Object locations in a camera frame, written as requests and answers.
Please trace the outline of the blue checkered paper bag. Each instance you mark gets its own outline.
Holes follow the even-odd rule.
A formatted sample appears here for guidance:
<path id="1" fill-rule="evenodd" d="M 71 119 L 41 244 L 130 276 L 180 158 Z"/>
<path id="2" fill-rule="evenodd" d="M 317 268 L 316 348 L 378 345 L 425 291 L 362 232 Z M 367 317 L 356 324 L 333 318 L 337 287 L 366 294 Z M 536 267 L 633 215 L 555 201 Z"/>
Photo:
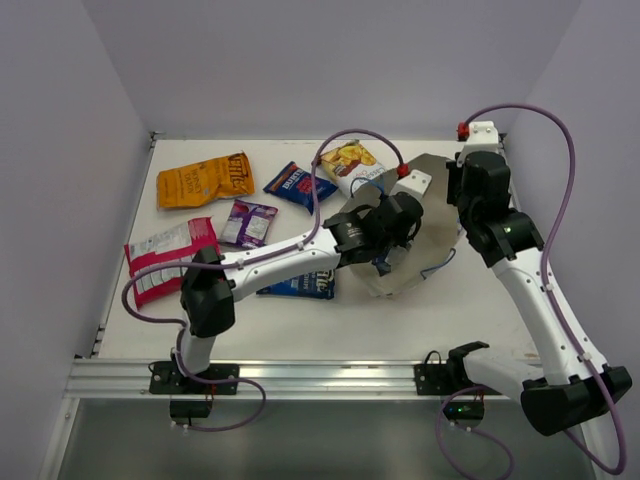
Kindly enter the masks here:
<path id="1" fill-rule="evenodd" d="M 411 290 L 442 268 L 452 257 L 461 228 L 457 210 L 447 203 L 446 163 L 445 157 L 426 153 L 408 162 L 410 172 L 420 170 L 432 176 L 431 185 L 421 200 L 424 209 L 422 225 L 406 249 L 406 258 L 390 274 L 380 277 L 372 263 L 356 264 L 348 268 L 370 295 L 395 296 Z"/>

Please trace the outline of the brown snack packet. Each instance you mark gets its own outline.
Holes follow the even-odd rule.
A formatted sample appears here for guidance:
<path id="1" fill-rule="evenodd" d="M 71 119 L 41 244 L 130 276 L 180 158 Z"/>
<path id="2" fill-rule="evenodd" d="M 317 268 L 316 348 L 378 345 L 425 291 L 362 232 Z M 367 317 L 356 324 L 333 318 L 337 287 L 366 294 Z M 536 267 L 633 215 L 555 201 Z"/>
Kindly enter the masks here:
<path id="1" fill-rule="evenodd" d="M 376 180 L 385 167 L 358 140 L 333 148 L 320 156 L 320 165 L 346 196 L 352 196 L 364 183 Z"/>

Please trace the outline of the blue white snack packet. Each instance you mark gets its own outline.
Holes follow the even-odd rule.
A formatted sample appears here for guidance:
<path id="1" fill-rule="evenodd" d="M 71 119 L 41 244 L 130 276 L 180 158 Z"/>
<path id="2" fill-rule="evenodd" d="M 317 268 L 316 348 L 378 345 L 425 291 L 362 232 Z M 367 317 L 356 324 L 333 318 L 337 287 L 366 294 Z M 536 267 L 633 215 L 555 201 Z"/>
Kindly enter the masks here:
<path id="1" fill-rule="evenodd" d="M 331 300 L 335 296 L 335 271 L 311 272 L 262 288 L 257 295 Z"/>

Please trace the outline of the small blue snack packet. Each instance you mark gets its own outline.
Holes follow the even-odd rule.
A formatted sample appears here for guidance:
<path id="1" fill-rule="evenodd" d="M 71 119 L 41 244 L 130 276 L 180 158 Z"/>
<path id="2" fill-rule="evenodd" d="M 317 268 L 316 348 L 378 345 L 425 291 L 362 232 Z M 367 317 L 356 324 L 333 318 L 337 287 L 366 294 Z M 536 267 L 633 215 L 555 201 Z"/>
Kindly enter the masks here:
<path id="1" fill-rule="evenodd" d="M 314 214 L 311 174 L 291 161 L 263 187 L 263 192 L 304 207 Z M 338 187 L 329 180 L 315 178 L 317 201 L 322 202 L 333 195 Z"/>

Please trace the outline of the purple candy packet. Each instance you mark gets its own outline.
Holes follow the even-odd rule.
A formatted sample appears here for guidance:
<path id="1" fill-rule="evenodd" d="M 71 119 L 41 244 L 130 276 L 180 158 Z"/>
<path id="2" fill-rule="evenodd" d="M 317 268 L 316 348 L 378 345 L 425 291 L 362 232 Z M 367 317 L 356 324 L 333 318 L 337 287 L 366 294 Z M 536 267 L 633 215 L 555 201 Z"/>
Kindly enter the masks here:
<path id="1" fill-rule="evenodd" d="M 272 206 L 235 200 L 218 235 L 221 244 L 241 249 L 266 245 L 266 237 L 278 209 Z"/>

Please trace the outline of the orange snack packet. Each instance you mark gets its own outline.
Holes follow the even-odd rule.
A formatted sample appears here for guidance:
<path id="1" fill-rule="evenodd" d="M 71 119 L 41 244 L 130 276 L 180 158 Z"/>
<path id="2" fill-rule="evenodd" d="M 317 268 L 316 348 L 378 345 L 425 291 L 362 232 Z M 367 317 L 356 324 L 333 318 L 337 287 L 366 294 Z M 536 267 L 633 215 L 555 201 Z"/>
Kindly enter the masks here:
<path id="1" fill-rule="evenodd" d="M 255 190 L 250 161 L 239 152 L 159 172 L 156 207 L 199 208 L 220 199 L 253 195 Z"/>

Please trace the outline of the pink snack packet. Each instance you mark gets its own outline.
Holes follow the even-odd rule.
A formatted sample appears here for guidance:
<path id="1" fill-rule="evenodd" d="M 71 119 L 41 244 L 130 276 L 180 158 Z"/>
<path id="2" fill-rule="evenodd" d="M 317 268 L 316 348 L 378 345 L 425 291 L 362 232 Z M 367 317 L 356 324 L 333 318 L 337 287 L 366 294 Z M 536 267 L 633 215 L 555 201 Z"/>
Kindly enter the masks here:
<path id="1" fill-rule="evenodd" d="M 196 217 L 145 240 L 124 245 L 129 276 L 166 263 L 190 262 L 202 248 L 219 250 L 216 233 L 210 217 Z M 175 293 L 180 289 L 185 267 L 172 267 L 155 271 L 137 280 L 133 286 L 133 299 L 138 309 Z"/>

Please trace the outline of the dark blue snack packet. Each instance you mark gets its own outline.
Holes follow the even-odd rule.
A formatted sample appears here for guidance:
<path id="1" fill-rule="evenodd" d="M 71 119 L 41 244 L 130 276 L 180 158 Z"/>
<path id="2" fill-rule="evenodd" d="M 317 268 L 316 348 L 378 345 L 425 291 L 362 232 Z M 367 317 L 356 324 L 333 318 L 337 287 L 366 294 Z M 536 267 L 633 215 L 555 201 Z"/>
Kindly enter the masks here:
<path id="1" fill-rule="evenodd" d="M 397 269 L 399 265 L 404 261 L 408 254 L 408 251 L 401 246 L 390 247 L 378 257 L 372 260 L 372 265 L 375 267 L 380 277 L 390 274 L 394 269 Z"/>

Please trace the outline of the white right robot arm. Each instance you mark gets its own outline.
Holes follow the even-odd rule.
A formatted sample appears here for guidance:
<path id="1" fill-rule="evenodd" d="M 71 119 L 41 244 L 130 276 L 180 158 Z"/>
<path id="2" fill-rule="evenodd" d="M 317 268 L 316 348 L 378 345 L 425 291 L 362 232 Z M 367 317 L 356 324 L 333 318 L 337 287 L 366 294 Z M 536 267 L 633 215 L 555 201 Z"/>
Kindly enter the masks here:
<path id="1" fill-rule="evenodd" d="M 511 205 L 511 172 L 498 153 L 477 151 L 447 164 L 447 201 L 458 210 L 472 248 L 502 283 L 534 341 L 541 365 L 509 359 L 476 341 L 449 352 L 445 379 L 468 392 L 484 385 L 516 401 L 544 436 L 609 412 L 631 388 L 588 339 L 543 262 L 531 218 Z"/>

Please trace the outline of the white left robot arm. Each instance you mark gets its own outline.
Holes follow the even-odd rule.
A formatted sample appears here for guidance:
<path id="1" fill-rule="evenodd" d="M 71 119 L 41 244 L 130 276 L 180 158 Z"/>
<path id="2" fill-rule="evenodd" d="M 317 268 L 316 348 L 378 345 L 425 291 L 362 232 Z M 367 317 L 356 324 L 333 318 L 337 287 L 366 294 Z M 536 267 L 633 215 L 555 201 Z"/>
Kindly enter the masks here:
<path id="1" fill-rule="evenodd" d="M 205 248 L 187 268 L 180 304 L 186 325 L 173 353 L 172 379 L 185 392 L 210 380 L 216 338 L 235 323 L 235 304 L 299 275 L 366 264 L 413 240 L 421 227 L 422 199 L 400 191 L 376 206 L 360 205 L 288 241 L 223 257 Z"/>

